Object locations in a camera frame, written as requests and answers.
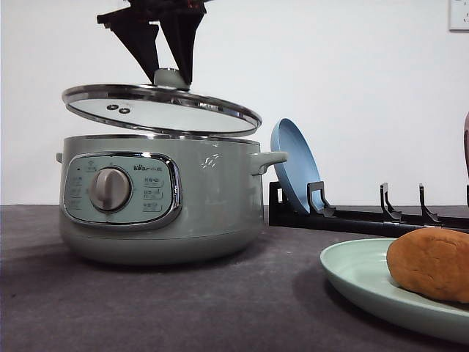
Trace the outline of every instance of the bread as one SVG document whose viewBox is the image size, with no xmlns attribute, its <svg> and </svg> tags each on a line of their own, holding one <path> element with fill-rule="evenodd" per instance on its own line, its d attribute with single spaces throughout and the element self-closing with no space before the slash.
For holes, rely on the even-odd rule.
<svg viewBox="0 0 469 352">
<path fill-rule="evenodd" d="M 439 228 L 412 231 L 389 246 L 387 260 L 403 288 L 469 303 L 469 234 Z"/>
</svg>

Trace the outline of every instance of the brand logo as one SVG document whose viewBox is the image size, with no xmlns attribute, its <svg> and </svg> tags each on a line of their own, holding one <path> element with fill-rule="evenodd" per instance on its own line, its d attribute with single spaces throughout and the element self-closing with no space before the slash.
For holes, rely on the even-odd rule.
<svg viewBox="0 0 469 352">
<path fill-rule="evenodd" d="M 135 171 L 161 171 L 160 167 L 154 167 L 154 166 L 143 166 L 141 164 L 139 165 L 134 165 L 133 169 Z"/>
</svg>

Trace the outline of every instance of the black dish rack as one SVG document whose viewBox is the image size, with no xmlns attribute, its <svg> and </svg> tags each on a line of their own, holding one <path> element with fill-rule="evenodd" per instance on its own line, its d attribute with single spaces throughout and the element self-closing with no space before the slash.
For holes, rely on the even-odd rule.
<svg viewBox="0 0 469 352">
<path fill-rule="evenodd" d="M 398 238 L 405 233 L 424 227 L 444 227 L 451 230 L 469 232 L 469 219 L 439 216 L 432 213 L 425 205 L 424 186 L 420 185 L 420 215 L 403 214 L 395 210 L 388 198 L 388 184 L 380 185 L 381 211 L 338 210 L 325 198 L 324 182 L 313 182 L 307 186 L 310 214 L 300 215 L 294 211 L 279 182 L 270 183 L 269 190 L 269 225 L 299 227 L 312 230 L 337 232 L 356 232 L 370 235 Z M 318 209 L 312 202 L 312 194 L 319 191 L 324 203 Z M 469 206 L 469 186 L 466 186 L 466 198 Z"/>
</svg>

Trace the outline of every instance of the gray table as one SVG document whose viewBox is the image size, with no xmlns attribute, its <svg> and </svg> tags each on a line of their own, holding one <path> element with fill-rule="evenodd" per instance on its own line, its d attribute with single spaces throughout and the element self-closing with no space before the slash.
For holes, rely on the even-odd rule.
<svg viewBox="0 0 469 352">
<path fill-rule="evenodd" d="M 331 287 L 320 252 L 370 235 L 266 227 L 224 259 L 127 268 L 70 253 L 57 206 L 1 212 L 3 351 L 468 350 L 375 318 Z"/>
</svg>

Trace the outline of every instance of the green plate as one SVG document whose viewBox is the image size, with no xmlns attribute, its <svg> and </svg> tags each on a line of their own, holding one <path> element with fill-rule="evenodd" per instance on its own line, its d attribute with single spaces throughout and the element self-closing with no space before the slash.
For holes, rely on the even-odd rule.
<svg viewBox="0 0 469 352">
<path fill-rule="evenodd" d="M 321 263 L 332 285 L 367 312 L 407 329 L 469 344 L 469 304 L 432 301 L 400 288 L 386 263 L 393 241 L 338 243 L 322 251 Z"/>
</svg>

